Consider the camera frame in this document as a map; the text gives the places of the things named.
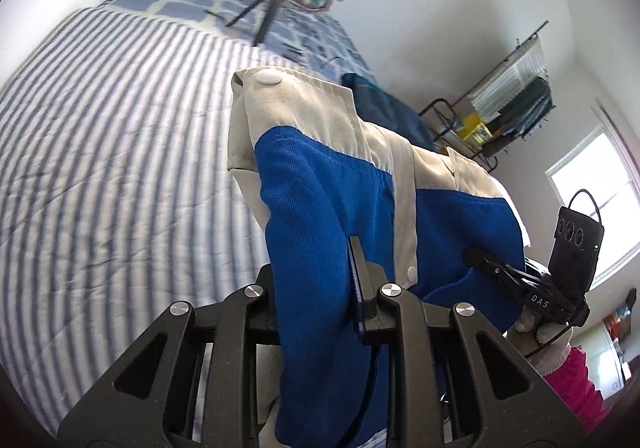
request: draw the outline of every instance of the white glove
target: white glove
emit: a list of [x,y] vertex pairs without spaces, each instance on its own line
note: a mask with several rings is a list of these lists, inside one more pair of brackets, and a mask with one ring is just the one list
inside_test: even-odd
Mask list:
[[[532,330],[534,325],[535,317],[529,308],[525,307],[516,321],[513,330],[510,331],[507,336],[523,355],[533,352],[566,327],[566,324],[547,323],[538,329],[535,338],[533,338]],[[573,335],[574,328],[570,327],[551,345],[529,358],[529,363],[533,365],[533,368],[535,368],[540,376],[548,376],[562,367],[571,352],[569,342]]]

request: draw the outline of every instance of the pink sleeve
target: pink sleeve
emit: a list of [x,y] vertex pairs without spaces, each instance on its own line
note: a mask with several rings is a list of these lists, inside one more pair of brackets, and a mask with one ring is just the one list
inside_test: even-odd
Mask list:
[[586,355],[580,349],[572,348],[564,364],[545,380],[578,417],[587,435],[609,414],[602,407],[600,391],[589,380]]

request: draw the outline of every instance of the window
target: window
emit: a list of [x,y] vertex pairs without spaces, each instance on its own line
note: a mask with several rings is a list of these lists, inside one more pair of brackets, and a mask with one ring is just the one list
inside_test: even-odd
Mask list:
[[[640,251],[637,172],[620,137],[599,127],[546,174],[562,204],[581,188],[593,195],[605,233],[592,288],[608,279]],[[572,209],[598,219],[593,203],[580,194]]]

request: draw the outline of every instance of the metal screw head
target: metal screw head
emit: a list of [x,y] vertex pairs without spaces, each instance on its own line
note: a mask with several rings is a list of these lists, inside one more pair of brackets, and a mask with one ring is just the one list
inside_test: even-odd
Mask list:
[[172,303],[171,307],[169,308],[169,311],[171,311],[171,314],[174,316],[182,316],[188,310],[189,310],[189,304],[182,301]]
[[476,308],[470,303],[460,302],[456,304],[456,313],[460,316],[473,316],[475,312]]
[[380,291],[387,297],[397,297],[402,293],[402,288],[398,284],[385,284],[380,288]]
[[248,285],[244,288],[244,294],[249,298],[258,298],[262,293],[264,293],[264,289],[258,284]]

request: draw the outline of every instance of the blue and white jacket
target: blue and white jacket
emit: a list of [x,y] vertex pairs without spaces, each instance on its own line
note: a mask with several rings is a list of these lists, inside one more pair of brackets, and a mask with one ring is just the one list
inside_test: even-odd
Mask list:
[[[261,370],[282,377],[274,405],[277,383],[263,382],[267,397],[258,388],[260,446],[330,448],[358,412],[369,367],[349,315],[347,238],[423,301],[471,302],[507,330],[516,301],[462,253],[479,247],[524,269],[520,226],[481,167],[361,121],[347,88],[274,67],[238,71],[232,88],[228,168],[266,235],[282,342],[261,353]],[[386,364],[383,352],[353,447],[384,444]]]

